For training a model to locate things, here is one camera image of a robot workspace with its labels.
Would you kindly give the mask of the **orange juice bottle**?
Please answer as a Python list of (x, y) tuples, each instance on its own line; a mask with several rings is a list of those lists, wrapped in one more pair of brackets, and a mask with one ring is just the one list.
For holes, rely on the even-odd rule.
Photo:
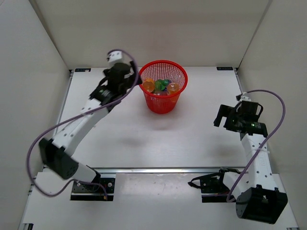
[(147, 92), (153, 92), (155, 90), (155, 81), (151, 78), (145, 79), (145, 81), (142, 83), (142, 87)]

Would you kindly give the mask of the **green plastic bottle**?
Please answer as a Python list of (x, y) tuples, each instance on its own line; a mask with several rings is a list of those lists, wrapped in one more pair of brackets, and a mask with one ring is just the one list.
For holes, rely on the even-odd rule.
[(168, 79), (165, 80), (156, 80), (154, 82), (155, 91), (165, 91), (167, 85), (169, 84)]

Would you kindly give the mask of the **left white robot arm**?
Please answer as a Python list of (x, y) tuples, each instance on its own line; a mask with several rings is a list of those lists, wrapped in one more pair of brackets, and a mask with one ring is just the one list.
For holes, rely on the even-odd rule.
[(70, 121), (51, 139), (39, 142), (42, 162), (62, 179), (75, 179), (95, 192), (100, 188), (100, 174), (72, 158), (80, 142), (102, 118), (120, 103), (120, 98), (134, 83), (140, 84), (135, 63), (116, 63), (103, 70), (104, 77), (89, 95), (81, 110), (82, 116)]

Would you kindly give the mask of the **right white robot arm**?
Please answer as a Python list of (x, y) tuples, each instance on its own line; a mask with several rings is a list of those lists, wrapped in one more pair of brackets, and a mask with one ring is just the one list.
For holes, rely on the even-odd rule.
[(266, 125), (259, 122), (263, 106), (241, 100), (234, 107), (220, 105), (214, 126), (225, 118), (224, 128), (240, 134), (247, 165), (241, 172), (222, 170), (215, 185), (220, 191), (229, 190), (227, 201), (235, 200), (236, 214), (248, 219), (275, 224), (288, 203), (286, 193), (281, 192), (272, 175)]

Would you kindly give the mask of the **red plastic mesh basket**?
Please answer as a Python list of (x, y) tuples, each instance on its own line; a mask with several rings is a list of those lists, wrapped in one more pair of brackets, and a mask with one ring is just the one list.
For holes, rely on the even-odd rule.
[(170, 83), (177, 83), (180, 90), (177, 93), (168, 95), (167, 91), (147, 92), (142, 83), (140, 88), (143, 91), (148, 108), (157, 114), (167, 114), (171, 112), (184, 91), (188, 83), (188, 75), (179, 64), (169, 60), (156, 60), (143, 66), (139, 72), (142, 83), (147, 78), (156, 80), (168, 79)]

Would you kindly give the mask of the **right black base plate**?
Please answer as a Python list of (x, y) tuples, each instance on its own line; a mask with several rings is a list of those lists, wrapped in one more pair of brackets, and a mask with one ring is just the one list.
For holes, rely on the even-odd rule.
[(188, 185), (201, 190), (202, 203), (226, 203), (230, 189), (223, 184), (225, 173), (240, 174), (240, 171), (222, 167), (218, 172), (193, 178)]

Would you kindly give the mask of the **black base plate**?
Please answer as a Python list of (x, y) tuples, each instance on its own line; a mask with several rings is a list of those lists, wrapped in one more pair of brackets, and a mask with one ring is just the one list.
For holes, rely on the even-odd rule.
[(223, 184), (225, 173), (240, 174), (240, 171), (222, 167), (218, 172), (193, 178), (188, 185), (201, 190), (202, 203), (226, 203), (230, 189)]
[(113, 201), (115, 191), (115, 174), (101, 174), (98, 185), (74, 182), (71, 189), (71, 201)]

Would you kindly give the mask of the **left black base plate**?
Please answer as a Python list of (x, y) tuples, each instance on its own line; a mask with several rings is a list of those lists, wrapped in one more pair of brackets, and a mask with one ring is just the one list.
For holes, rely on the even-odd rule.
[(115, 191), (115, 174), (101, 174), (98, 185), (74, 182), (71, 189), (71, 201), (113, 201)]

